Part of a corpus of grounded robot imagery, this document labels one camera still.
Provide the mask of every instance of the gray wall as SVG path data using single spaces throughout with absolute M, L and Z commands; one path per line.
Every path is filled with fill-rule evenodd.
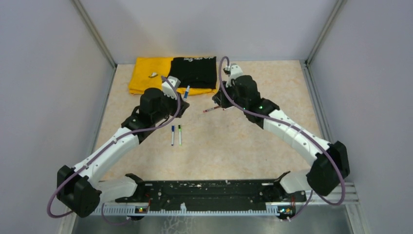
M 336 0 L 83 0 L 117 63 L 228 55 L 305 59 Z
M 1 1 L 0 32 L 0 233 L 56 233 L 56 173 L 90 153 L 112 69 L 69 0 Z
M 413 1 L 349 0 L 311 69 L 373 233 L 413 233 Z

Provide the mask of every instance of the folded black shirt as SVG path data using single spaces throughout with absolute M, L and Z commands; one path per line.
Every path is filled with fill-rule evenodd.
M 217 84 L 217 57 L 174 58 L 169 76 L 181 81 L 179 87 L 215 89 Z

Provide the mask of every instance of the beige table surface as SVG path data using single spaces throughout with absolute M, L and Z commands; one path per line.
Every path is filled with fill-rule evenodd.
M 287 115 L 320 136 L 299 61 L 240 61 L 257 82 L 261 97 L 278 104 Z M 134 65 L 118 65 L 103 117 L 97 147 L 105 143 L 139 105 L 128 93 Z M 134 173 L 144 180 L 276 178 L 283 172 L 309 168 L 303 158 L 277 136 L 249 122 L 236 108 L 208 113 L 212 95 L 189 96 L 181 119 L 182 146 L 171 146 L 171 127 L 156 130 L 128 152 L 103 177 Z

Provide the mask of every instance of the white print on shirt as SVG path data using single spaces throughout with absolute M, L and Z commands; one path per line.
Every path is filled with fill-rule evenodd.
M 184 58 L 184 61 L 192 62 L 194 60 L 213 59 L 213 58 L 215 58 L 215 57 L 211 56 L 211 57 Z

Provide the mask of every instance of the blue marker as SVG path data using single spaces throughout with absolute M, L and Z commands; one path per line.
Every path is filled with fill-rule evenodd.
M 189 85 L 188 85 L 187 89 L 185 90 L 184 101 L 187 100 L 188 94 L 189 94 Z
M 172 142 L 170 143 L 173 146 L 173 140 L 175 139 L 175 125 L 172 125 Z

